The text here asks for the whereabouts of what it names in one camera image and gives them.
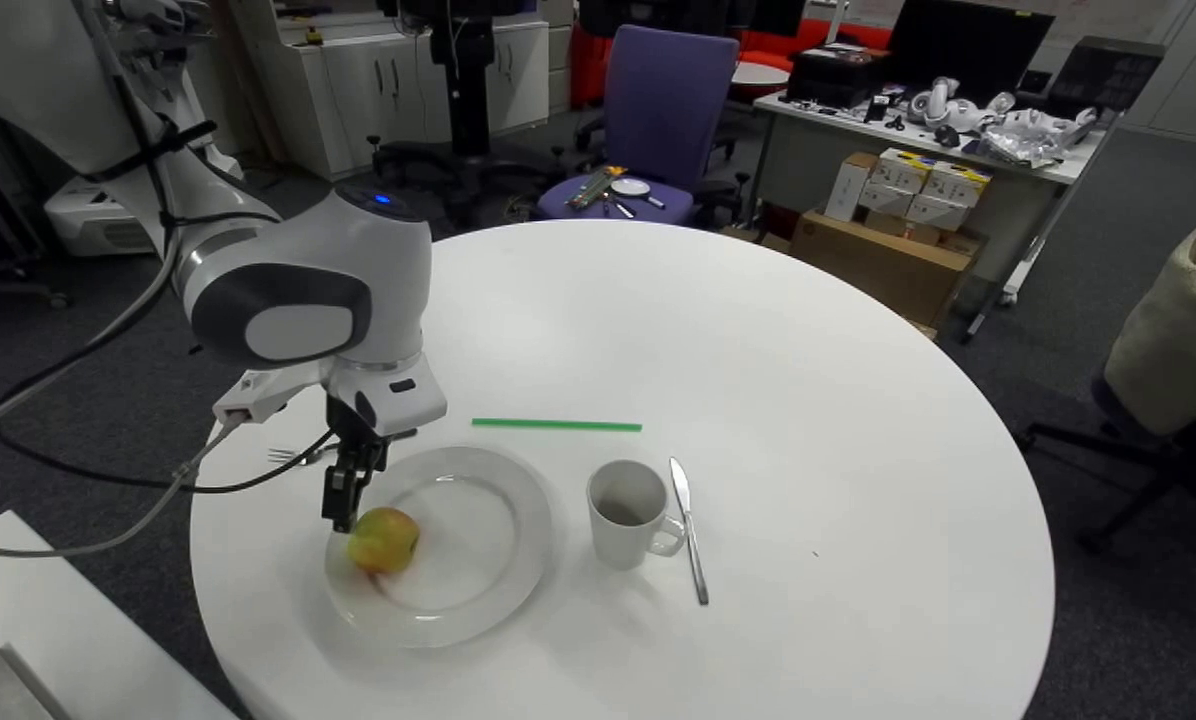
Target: white cup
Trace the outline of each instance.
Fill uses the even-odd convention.
[[[638,569],[647,552],[677,554],[679,519],[667,514],[667,485],[638,458],[596,469],[588,485],[596,554],[614,569]]]

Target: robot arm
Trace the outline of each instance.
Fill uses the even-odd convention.
[[[194,332],[252,366],[217,414],[264,420],[300,387],[329,387],[342,458],[325,485],[325,514],[350,530],[389,439],[446,414],[422,340],[434,237],[342,195],[275,224],[273,208],[222,178],[194,147],[149,157],[186,118],[180,58],[199,9],[0,0],[0,114],[96,174],[155,237],[155,251],[177,258]],[[180,220],[171,240],[159,237],[166,220]]]

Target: yellow food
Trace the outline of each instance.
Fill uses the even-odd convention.
[[[350,560],[370,576],[401,576],[422,549],[422,523],[401,509],[373,509],[350,536]]]

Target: green straw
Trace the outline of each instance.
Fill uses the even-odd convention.
[[[644,432],[644,422],[546,420],[546,414],[472,414],[472,429],[525,429],[525,432]]]

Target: floor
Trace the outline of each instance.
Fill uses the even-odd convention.
[[[580,118],[546,122],[506,145],[551,150]],[[742,157],[726,174],[755,164],[755,126],[746,122]],[[325,188],[306,174],[256,170],[252,188],[280,213],[314,202]],[[33,300],[0,300],[0,387],[96,332],[155,270],[152,258],[62,258],[40,280],[72,293],[56,311]],[[1042,265],[1032,293],[1081,293],[1081,275]],[[1114,324],[1062,328],[1070,316],[1037,316],[1043,297],[997,316],[973,347],[949,347],[1009,422],[1097,422],[1076,376],[1092,376],[1089,347]],[[96,469],[166,475],[199,446],[209,405],[238,366],[198,351],[180,306],[155,306],[128,340],[84,365],[12,420],[19,436]],[[1137,473],[1097,458],[1037,458],[1037,485],[1055,549],[1055,631],[1027,720],[1196,720],[1196,509],[1167,498],[1109,554],[1076,549],[1076,530],[1109,514]],[[15,509],[54,543],[76,543],[125,526],[149,509],[143,492],[96,486],[0,450],[0,510]],[[209,652],[190,570],[190,505],[112,554],[76,560],[140,626],[232,709],[238,697]]]

